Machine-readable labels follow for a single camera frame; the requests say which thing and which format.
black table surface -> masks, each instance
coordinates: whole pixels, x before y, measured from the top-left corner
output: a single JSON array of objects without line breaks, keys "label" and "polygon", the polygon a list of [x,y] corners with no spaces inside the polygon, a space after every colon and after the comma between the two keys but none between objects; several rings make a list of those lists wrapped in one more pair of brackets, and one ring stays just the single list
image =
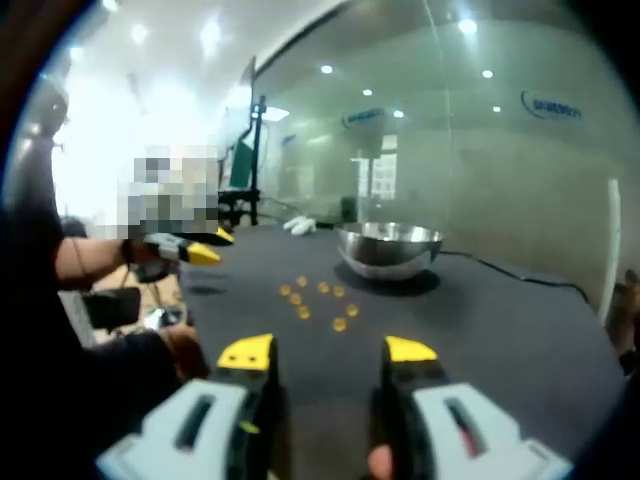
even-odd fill
[{"label": "black table surface", "polygon": [[[525,436],[571,460],[624,387],[598,318],[572,289],[524,283],[453,255],[440,255],[431,272],[402,288],[382,288],[348,269],[335,232],[293,237],[256,227],[235,237],[234,246],[219,249],[219,266],[184,266],[183,297],[210,365],[242,337],[277,338],[291,478],[366,472],[386,335],[435,349],[452,381],[472,384],[513,415]],[[301,276],[306,287],[296,284]],[[344,287],[344,296],[320,293],[320,282]],[[283,285],[302,296],[309,319],[280,294]],[[359,309],[354,319],[345,314],[349,304]],[[347,320],[345,331],[333,330],[336,317]]]}]

glass wall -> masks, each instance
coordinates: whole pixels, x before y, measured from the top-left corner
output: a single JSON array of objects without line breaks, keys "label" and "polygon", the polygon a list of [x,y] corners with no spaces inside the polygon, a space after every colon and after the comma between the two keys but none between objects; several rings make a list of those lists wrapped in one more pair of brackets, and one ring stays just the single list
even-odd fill
[{"label": "glass wall", "polygon": [[439,229],[446,249],[563,276],[594,306],[637,262],[636,112],[562,2],[354,2],[257,90],[289,112],[267,122],[267,197],[329,221],[352,199],[359,220]]}]

black stand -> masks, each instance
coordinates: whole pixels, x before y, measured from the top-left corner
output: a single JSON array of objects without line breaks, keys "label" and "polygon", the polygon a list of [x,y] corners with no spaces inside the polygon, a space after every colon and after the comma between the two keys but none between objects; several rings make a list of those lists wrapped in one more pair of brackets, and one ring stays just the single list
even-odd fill
[{"label": "black stand", "polygon": [[[226,223],[230,227],[240,224],[243,215],[249,214],[251,217],[251,225],[258,225],[258,202],[260,201],[260,190],[258,190],[258,159],[260,158],[260,135],[262,133],[262,115],[267,110],[266,97],[260,96],[260,100],[254,106],[255,132],[253,138],[253,154],[251,157],[251,184],[249,190],[220,192],[218,203],[226,205],[227,209],[218,209],[218,219],[221,223]],[[239,201],[248,202],[249,211],[238,208],[236,203]]]}]

metal bowl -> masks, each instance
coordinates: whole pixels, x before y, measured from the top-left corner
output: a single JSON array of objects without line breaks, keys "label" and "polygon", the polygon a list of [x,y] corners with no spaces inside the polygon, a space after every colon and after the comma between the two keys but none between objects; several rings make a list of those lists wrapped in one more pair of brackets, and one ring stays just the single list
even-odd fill
[{"label": "metal bowl", "polygon": [[440,232],[400,223],[350,223],[338,230],[340,253],[356,273],[405,280],[424,270],[440,252]]}]

dark clothing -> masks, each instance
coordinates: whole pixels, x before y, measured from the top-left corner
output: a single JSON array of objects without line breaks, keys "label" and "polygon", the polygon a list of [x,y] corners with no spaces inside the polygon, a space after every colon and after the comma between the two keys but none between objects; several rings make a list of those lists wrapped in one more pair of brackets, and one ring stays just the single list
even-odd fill
[{"label": "dark clothing", "polygon": [[11,283],[5,295],[15,325],[3,342],[15,401],[5,411],[16,412],[7,439],[23,452],[20,477],[87,478],[95,456],[180,383],[155,332],[92,349],[80,345],[57,294],[54,258],[63,233],[49,152],[45,142],[35,142],[3,189],[3,264]]}]

